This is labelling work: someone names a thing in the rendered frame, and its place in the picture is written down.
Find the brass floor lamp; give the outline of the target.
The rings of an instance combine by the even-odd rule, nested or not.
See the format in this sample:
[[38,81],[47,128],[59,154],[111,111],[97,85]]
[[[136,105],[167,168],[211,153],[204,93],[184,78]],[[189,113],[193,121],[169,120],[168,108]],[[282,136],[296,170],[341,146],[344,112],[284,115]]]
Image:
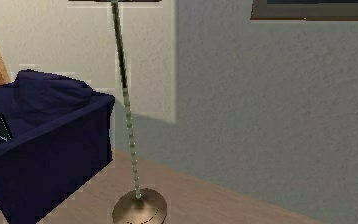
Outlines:
[[132,120],[131,102],[129,97],[128,79],[126,74],[126,59],[123,43],[120,18],[120,2],[132,0],[69,0],[71,2],[99,2],[110,3],[114,34],[118,54],[119,70],[122,84],[123,105],[125,111],[125,123],[128,132],[130,160],[133,172],[134,189],[115,203],[112,220],[114,224],[164,224],[167,217],[167,202],[158,191],[141,188],[138,169],[134,125]]

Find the dark blue sofa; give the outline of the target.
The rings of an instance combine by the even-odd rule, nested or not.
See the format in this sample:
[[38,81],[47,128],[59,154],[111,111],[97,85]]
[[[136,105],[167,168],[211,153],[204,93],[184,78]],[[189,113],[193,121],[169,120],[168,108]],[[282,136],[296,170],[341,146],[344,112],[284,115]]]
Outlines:
[[112,160],[112,95],[66,76],[21,70],[0,85],[13,138],[0,144],[0,210],[36,224]]

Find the brown framed wall picture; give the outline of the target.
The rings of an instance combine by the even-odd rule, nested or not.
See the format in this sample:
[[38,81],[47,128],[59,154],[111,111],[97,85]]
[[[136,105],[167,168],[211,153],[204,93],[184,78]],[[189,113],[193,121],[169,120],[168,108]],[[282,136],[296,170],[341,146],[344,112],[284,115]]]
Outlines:
[[251,20],[358,21],[358,0],[253,0]]

